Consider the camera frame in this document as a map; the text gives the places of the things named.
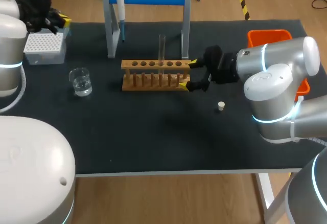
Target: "white cable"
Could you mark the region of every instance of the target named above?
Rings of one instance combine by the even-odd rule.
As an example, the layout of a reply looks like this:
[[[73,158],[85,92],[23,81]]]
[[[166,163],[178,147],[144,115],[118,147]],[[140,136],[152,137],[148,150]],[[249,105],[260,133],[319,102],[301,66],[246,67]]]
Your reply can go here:
[[[313,137],[311,137],[311,138],[307,138],[307,139],[310,140],[310,141],[317,142],[317,143],[319,143],[319,144],[321,144],[321,145],[323,145],[323,146],[327,146],[327,142],[326,142],[326,141],[323,141],[323,140],[321,140],[321,139],[313,138]]]
[[[291,133],[291,139],[293,142],[299,142],[299,140],[300,140],[299,138],[295,137],[294,130],[295,130],[295,118],[296,118],[297,111],[298,111],[302,101],[303,101],[303,96],[299,96],[297,98],[297,103],[295,105],[294,112],[291,116],[291,131],[290,131],[290,133]]]
[[[18,96],[10,105],[6,106],[5,108],[0,109],[0,114],[13,108],[20,101],[20,99],[23,96],[25,89],[26,89],[26,76],[25,76],[25,71],[24,71],[24,68],[22,67],[22,65],[20,66],[20,74],[21,74],[21,89],[20,89]]]

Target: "wooden test tube rack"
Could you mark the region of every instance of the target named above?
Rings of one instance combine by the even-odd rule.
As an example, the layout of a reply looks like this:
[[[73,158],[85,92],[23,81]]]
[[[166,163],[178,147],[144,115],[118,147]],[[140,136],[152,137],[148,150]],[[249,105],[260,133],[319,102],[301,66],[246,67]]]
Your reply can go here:
[[[190,60],[122,60],[122,69],[125,70],[123,91],[185,91],[179,87],[180,82],[190,80]],[[142,74],[131,73],[131,70],[147,71]],[[168,70],[179,72],[170,74]]]

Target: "water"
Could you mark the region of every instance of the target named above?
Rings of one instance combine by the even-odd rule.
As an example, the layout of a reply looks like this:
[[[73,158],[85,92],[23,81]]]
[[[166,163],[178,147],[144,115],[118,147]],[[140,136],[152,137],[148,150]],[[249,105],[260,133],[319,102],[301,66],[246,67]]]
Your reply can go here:
[[[73,80],[76,95],[87,96],[92,93],[92,85],[89,76],[80,76]]]

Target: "black table mat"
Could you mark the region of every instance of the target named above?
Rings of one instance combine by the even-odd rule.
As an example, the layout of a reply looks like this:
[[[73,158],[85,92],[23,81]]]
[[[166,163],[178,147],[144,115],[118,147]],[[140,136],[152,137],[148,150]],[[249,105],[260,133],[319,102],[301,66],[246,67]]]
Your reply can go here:
[[[72,24],[66,63],[24,67],[27,89],[6,115],[30,117],[57,128],[69,141],[77,174],[139,171],[301,168],[323,147],[302,140],[274,145],[264,141],[251,116],[243,84],[211,84],[188,92],[121,92],[121,59],[157,59],[158,35],[166,35],[166,59],[180,59],[180,23],[127,23],[126,41],[116,59],[107,58],[104,24]],[[306,33],[298,20],[191,23],[190,59],[207,46],[225,52],[247,47],[252,29]],[[68,73],[90,71],[93,92],[73,95]],[[204,70],[191,72],[201,78]],[[323,68],[309,78],[308,98],[326,94]],[[9,99],[2,99],[1,105]],[[216,113],[219,101],[226,103]]]

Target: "white robotic arm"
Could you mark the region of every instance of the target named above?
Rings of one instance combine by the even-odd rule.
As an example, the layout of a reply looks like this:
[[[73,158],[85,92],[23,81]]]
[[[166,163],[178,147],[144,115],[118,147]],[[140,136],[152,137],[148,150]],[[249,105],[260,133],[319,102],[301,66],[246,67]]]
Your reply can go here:
[[[303,102],[299,97],[298,103],[294,103],[302,80],[316,75],[319,66],[318,46],[311,37],[238,53],[239,76],[247,79],[244,93],[266,141],[284,143],[327,136],[327,96]]]

